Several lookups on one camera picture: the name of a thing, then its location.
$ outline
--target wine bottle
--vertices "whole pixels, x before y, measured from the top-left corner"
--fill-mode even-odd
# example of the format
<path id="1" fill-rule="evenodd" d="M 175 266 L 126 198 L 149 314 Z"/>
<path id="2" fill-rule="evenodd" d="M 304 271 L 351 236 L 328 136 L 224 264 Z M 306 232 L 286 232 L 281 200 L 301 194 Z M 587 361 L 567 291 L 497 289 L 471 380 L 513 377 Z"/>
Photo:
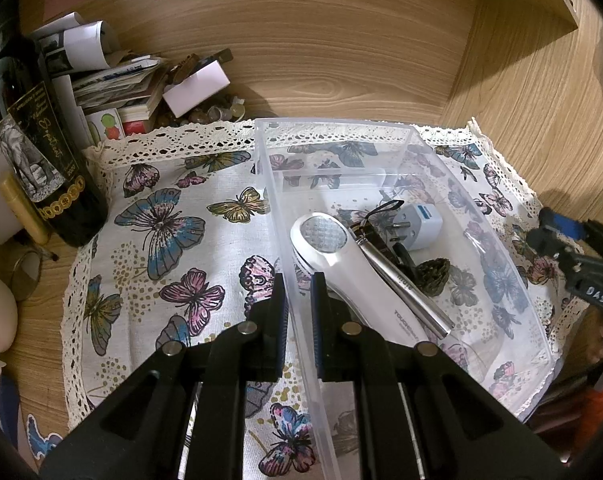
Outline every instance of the wine bottle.
<path id="1" fill-rule="evenodd" d="M 40 49 L 20 33 L 19 0 L 0 7 L 0 147 L 53 230 L 87 244 L 106 221 L 106 199 L 69 136 Z"/>

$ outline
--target textured lens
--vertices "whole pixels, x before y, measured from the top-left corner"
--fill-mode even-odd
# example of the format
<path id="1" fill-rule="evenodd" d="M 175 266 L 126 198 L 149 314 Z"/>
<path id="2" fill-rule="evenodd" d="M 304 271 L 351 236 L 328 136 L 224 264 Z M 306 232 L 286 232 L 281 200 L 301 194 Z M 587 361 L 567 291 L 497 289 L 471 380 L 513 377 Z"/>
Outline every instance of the textured lens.
<path id="1" fill-rule="evenodd" d="M 301 236 L 320 253 L 335 253 L 348 240 L 345 229 L 339 221 L 324 216 L 311 216 L 301 224 Z"/>

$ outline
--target yellow butterfly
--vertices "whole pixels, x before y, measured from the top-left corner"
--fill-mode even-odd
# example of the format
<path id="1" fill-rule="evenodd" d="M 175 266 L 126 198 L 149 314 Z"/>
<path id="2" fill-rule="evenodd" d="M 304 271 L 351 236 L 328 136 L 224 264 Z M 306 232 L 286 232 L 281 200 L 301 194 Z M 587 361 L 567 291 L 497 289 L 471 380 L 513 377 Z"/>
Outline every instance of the yellow butterfly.
<path id="1" fill-rule="evenodd" d="M 254 187 L 246 187 L 236 199 L 211 204 L 207 209 L 214 215 L 224 215 L 229 222 L 243 224 L 250 222 L 250 217 L 255 213 L 268 213 L 266 202 L 259 198 L 259 191 Z"/>

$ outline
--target gold medallion band on label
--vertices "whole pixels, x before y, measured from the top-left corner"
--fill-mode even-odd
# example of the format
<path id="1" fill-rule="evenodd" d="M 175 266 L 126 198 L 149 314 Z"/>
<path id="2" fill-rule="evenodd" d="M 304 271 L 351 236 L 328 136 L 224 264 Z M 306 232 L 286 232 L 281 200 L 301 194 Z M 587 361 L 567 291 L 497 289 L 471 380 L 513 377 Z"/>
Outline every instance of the gold medallion band on label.
<path id="1" fill-rule="evenodd" d="M 86 181 L 84 177 L 79 175 L 73 184 L 70 184 L 68 191 L 62 193 L 58 200 L 55 200 L 51 205 L 47 205 L 43 208 L 37 208 L 40 215 L 44 219 L 55 218 L 57 215 L 61 215 L 65 209 L 68 209 L 73 201 L 77 200 L 80 193 L 86 187 Z"/>

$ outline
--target pink box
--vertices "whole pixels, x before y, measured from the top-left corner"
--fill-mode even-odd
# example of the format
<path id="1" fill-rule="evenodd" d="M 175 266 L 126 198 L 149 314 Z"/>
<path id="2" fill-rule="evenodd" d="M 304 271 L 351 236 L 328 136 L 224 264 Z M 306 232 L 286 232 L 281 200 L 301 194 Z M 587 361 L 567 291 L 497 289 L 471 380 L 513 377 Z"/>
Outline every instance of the pink box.
<path id="1" fill-rule="evenodd" d="M 213 61 L 164 92 L 164 101 L 175 117 L 181 117 L 229 84 L 230 81 L 219 61 Z"/>

